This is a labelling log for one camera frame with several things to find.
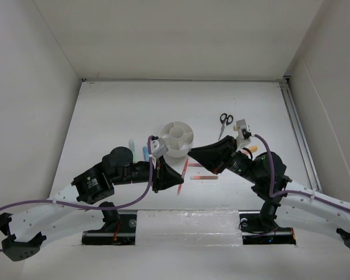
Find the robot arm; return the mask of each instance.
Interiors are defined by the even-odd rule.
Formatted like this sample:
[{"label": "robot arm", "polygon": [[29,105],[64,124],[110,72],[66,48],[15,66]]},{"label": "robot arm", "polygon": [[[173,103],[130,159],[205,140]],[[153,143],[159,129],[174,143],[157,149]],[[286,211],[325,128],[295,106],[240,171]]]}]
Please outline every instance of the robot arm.
[{"label": "robot arm", "polygon": [[[153,167],[150,162],[133,164],[132,152],[128,148],[118,147],[104,156],[100,163],[75,177],[70,185],[47,199],[50,203],[14,215],[1,214],[0,230],[7,236],[2,241],[4,254],[12,261],[21,261],[62,237],[87,230],[114,232],[121,223],[117,209],[141,200],[150,186],[158,193],[183,183],[181,175],[163,158],[166,152],[163,140],[152,138],[151,146],[152,155],[156,158]],[[121,206],[103,202],[99,205],[100,211],[80,211],[113,195],[115,185],[143,182],[148,182],[148,187],[135,202]],[[77,207],[65,207],[68,204]]]},{"label": "robot arm", "polygon": [[[252,191],[265,202],[258,219],[248,221],[249,226],[261,232],[282,227],[302,228],[336,238],[350,248],[350,203],[292,181],[274,152],[263,153],[254,160],[241,153],[252,136],[260,136],[252,135],[244,120],[238,121],[237,126],[237,138],[227,136],[215,144],[194,148],[188,155],[214,174],[228,169],[254,183]],[[115,148],[100,163],[50,197],[47,204],[14,215],[1,214],[0,230],[7,236],[2,241],[4,254],[20,261],[36,254],[40,247],[74,233],[96,229],[114,232],[121,222],[117,209],[135,202],[120,206],[104,202],[99,205],[99,211],[79,211],[90,209],[91,204],[113,195],[114,185],[149,181],[146,192],[151,185],[152,190],[158,192],[183,183],[180,174],[163,158],[166,152],[163,140],[154,138],[151,147],[156,158],[153,167],[148,162],[133,164],[129,149]],[[70,204],[80,209],[63,207]]]},{"label": "robot arm", "polygon": [[250,226],[262,232],[282,227],[302,228],[336,238],[350,248],[350,203],[292,181],[274,152],[270,152],[272,164],[267,152],[249,159],[238,150],[244,146],[243,141],[249,143],[253,135],[248,126],[241,127],[236,139],[226,136],[215,144],[192,149],[188,155],[214,174],[228,169],[255,184],[252,191],[265,202],[258,219],[248,221]]}]

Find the marker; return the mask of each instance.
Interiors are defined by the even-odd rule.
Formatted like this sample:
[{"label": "marker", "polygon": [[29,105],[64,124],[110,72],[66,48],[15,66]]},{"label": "marker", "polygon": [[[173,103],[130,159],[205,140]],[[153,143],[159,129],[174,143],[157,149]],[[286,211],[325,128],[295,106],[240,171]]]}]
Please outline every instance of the marker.
[{"label": "marker", "polygon": [[149,151],[148,151],[147,146],[142,147],[142,153],[144,154],[144,161],[148,162],[149,161]]},{"label": "marker", "polygon": [[[183,179],[184,179],[184,177],[186,176],[187,167],[188,167],[188,161],[189,161],[189,158],[187,158],[187,160],[185,161],[185,165],[184,165],[184,168],[183,168],[183,172],[182,172],[182,174],[181,174],[181,178],[183,178]],[[178,186],[178,188],[177,188],[177,195],[180,194],[181,186],[182,186],[182,185],[183,185],[183,184],[180,184],[180,185]]]},{"label": "marker", "polygon": [[198,162],[190,162],[188,164],[188,166],[191,166],[191,167],[202,167],[202,165],[200,165]]},{"label": "marker", "polygon": [[216,180],[218,176],[191,176],[191,180]]}]

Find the transparent tape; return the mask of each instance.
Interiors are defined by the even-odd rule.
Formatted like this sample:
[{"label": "transparent tape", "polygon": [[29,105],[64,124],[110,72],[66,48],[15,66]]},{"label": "transparent tape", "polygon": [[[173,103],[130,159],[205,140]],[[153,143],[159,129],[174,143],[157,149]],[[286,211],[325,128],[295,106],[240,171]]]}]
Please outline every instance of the transparent tape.
[{"label": "transparent tape", "polygon": [[138,211],[137,246],[242,245],[237,210]]}]

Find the red marker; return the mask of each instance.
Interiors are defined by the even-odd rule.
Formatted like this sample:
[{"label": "red marker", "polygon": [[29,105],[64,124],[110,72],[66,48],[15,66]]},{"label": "red marker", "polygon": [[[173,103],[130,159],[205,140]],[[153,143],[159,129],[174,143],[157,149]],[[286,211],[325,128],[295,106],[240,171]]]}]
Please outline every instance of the red marker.
[{"label": "red marker", "polygon": [[202,165],[200,165],[198,162],[190,162],[188,164],[188,166],[191,166],[191,167],[203,167]]},{"label": "red marker", "polygon": [[[188,167],[188,161],[189,161],[189,158],[187,158],[187,160],[185,161],[185,165],[184,165],[184,168],[183,168],[183,172],[182,172],[182,174],[181,174],[181,178],[183,178],[183,179],[184,179],[184,177],[186,176],[186,171],[187,171],[187,167]],[[178,188],[177,188],[177,195],[180,194],[181,186],[182,186],[182,185],[183,185],[183,184],[180,184],[180,185],[178,186]]]},{"label": "red marker", "polygon": [[191,176],[191,180],[216,180],[218,176]]}]

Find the white wall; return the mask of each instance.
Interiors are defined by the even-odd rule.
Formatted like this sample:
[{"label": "white wall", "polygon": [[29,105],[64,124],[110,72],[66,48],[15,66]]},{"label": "white wall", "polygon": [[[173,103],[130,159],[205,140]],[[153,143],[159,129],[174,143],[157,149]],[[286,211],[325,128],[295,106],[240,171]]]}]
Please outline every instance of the white wall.
[{"label": "white wall", "polygon": [[34,0],[87,79],[281,79],[322,0]]},{"label": "white wall", "polygon": [[[34,3],[0,0],[0,206],[50,192],[78,88]],[[0,279],[22,267],[0,253]]]},{"label": "white wall", "polygon": [[290,85],[324,192],[350,201],[350,0],[328,7]]}]

